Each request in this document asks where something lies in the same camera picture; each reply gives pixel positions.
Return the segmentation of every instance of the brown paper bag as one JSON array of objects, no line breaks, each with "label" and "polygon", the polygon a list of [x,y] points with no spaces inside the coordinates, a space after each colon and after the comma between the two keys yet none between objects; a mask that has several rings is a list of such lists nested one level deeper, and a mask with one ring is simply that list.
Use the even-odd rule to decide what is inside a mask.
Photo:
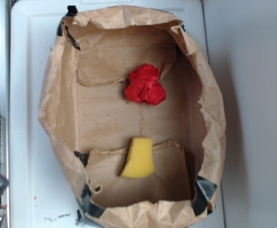
[{"label": "brown paper bag", "polygon": [[[69,7],[61,21],[39,120],[86,217],[104,227],[183,228],[215,208],[226,147],[223,100],[200,47],[181,24],[173,14],[132,6],[81,13]],[[157,106],[124,98],[129,73],[144,63],[159,68],[167,91],[167,99]],[[100,154],[128,147],[135,136],[153,138],[154,144],[173,139],[181,145],[186,197],[169,199],[169,191],[153,197],[153,190],[152,197],[138,195],[133,204],[97,198],[97,182],[108,178]],[[117,151],[118,163],[126,150]],[[89,153],[85,169],[78,155]],[[102,164],[99,172],[91,169],[96,158]]]}]

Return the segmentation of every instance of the crumpled paper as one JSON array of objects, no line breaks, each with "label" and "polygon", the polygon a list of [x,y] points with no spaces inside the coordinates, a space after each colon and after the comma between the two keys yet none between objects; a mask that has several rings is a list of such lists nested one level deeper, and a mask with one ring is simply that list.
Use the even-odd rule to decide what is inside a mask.
[{"label": "crumpled paper", "polygon": [[157,80],[159,70],[150,64],[143,64],[129,76],[130,85],[125,88],[125,98],[133,102],[158,105],[166,99],[166,91]]}]

